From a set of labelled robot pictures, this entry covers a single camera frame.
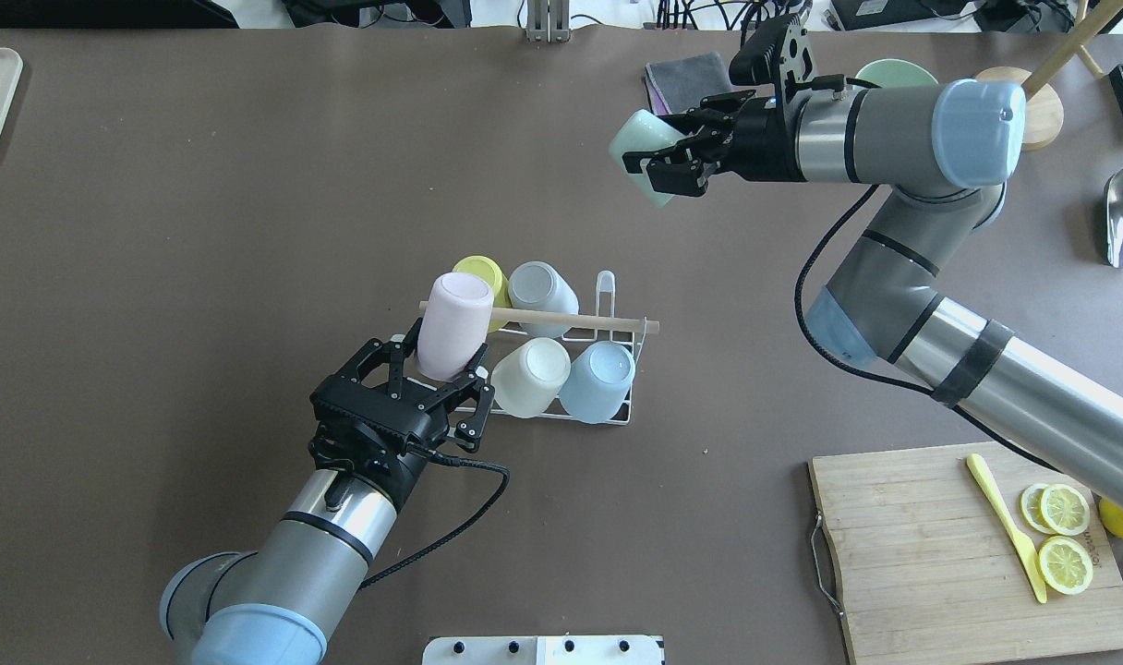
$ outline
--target yellow knife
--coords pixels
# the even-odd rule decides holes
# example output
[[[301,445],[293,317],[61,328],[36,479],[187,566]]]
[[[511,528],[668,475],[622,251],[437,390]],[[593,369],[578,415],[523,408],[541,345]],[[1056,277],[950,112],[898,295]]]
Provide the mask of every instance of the yellow knife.
[[[1013,516],[1010,514],[1008,508],[1005,507],[1005,500],[1001,497],[1001,489],[996,488],[996,479],[993,479],[993,472],[988,471],[988,464],[985,458],[977,454],[968,455],[968,471],[971,471],[973,479],[976,479],[976,484],[980,485],[980,491],[988,497],[988,502],[993,505],[993,510],[996,511],[996,517],[1001,519],[1001,525],[1005,526],[1005,531],[1008,532],[1008,539],[1013,541],[1013,548],[1016,549],[1016,555],[1022,557],[1022,565],[1025,567],[1025,574],[1030,577],[1030,585],[1033,586],[1033,594],[1038,598],[1038,602],[1047,602],[1047,581],[1043,580],[1042,573],[1038,571],[1038,549],[1033,547],[1033,540],[1030,536],[1017,529],[1016,523],[1013,522]]]

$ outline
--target wooden stand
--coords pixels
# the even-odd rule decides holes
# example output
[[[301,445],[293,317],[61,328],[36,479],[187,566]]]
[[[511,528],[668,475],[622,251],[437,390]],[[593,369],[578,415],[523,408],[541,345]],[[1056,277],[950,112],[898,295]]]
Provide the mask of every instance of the wooden stand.
[[[1033,73],[1017,67],[990,67],[976,75],[977,81],[1017,81],[1022,84],[1022,89],[1025,89],[1028,102],[1022,151],[1047,147],[1063,129],[1063,101],[1050,86],[1050,80],[1076,54],[1083,56],[1088,67],[1095,65],[1095,61],[1086,52],[1086,43],[1090,42],[1120,11],[1123,11],[1123,0],[1099,2],[1093,12],[1086,13],[1083,20],[1076,22],[1071,34],[1067,35],[1067,38]],[[1098,65],[1094,66],[1093,72],[1097,76],[1102,73]]]

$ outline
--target white label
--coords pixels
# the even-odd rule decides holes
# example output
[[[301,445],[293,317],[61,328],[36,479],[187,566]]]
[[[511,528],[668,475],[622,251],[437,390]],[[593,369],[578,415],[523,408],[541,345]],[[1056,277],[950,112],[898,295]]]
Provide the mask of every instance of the white label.
[[[882,13],[882,10],[886,9],[886,3],[889,1],[891,0],[865,0],[865,2],[857,8],[857,16],[868,17],[870,13]]]

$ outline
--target cutting board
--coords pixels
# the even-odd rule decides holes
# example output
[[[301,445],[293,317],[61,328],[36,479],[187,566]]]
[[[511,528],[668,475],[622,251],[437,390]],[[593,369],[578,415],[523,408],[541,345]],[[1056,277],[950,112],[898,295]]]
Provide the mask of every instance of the cutting board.
[[[973,665],[1123,648],[1123,579],[1094,500],[1090,527],[1076,536],[1093,557],[1093,584],[1075,596],[1050,590],[1040,605],[964,463],[975,452],[1034,546],[1048,536],[1022,520],[1023,489],[1067,483],[1090,497],[994,443],[812,459],[850,663]]]

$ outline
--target white cup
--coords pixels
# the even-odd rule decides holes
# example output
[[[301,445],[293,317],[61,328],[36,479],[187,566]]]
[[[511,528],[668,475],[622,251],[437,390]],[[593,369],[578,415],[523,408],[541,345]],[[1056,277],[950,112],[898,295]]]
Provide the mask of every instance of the white cup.
[[[418,367],[427,379],[451,382],[484,344],[492,318],[492,286],[468,273],[435,280],[418,337]]]
[[[578,313],[578,295],[546,262],[528,262],[512,271],[508,279],[508,299],[517,309]],[[520,327],[535,337],[560,337],[569,331],[568,325],[520,324]]]
[[[620,411],[632,382],[632,353],[615,341],[595,341],[574,361],[558,400],[575,420],[604,422]]]
[[[491,371],[495,403],[517,418],[532,418],[558,395],[569,377],[569,354],[557,340],[536,337],[497,362]]]

